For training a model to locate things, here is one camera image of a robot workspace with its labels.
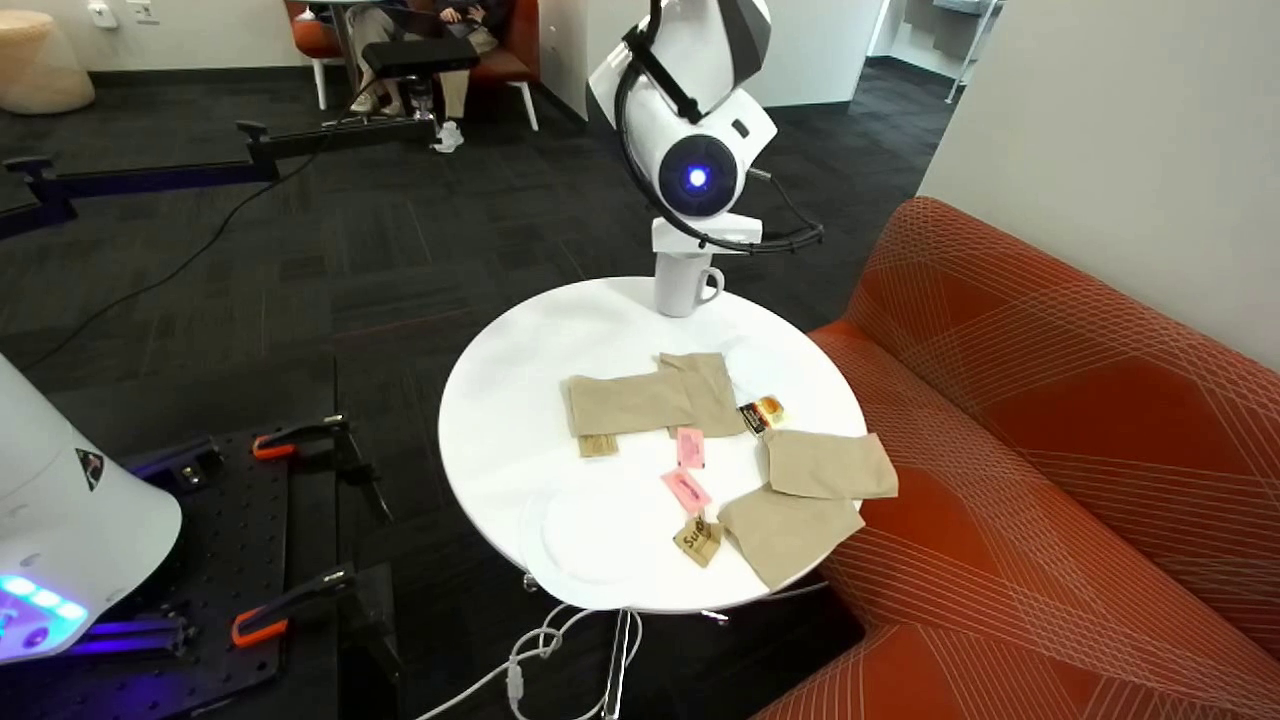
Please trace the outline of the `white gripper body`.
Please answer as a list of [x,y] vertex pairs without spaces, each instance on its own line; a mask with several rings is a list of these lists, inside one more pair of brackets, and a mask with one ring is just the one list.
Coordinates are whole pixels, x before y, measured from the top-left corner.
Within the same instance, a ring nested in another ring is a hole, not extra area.
[[655,254],[722,250],[748,254],[765,245],[765,223],[756,216],[722,211],[712,219],[655,216],[651,226]]

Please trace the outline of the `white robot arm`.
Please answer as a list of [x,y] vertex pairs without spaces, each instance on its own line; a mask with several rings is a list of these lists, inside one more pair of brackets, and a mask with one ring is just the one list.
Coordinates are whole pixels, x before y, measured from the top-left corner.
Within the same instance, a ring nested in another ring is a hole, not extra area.
[[736,198],[777,123],[748,92],[772,44],[767,0],[647,0],[647,11],[587,76],[655,207],[651,247],[753,250],[765,223]]

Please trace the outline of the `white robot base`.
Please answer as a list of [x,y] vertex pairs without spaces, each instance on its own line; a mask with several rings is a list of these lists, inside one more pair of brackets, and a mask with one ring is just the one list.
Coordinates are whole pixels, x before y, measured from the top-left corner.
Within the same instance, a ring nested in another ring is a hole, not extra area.
[[69,650],[176,548],[183,506],[0,356],[0,663]]

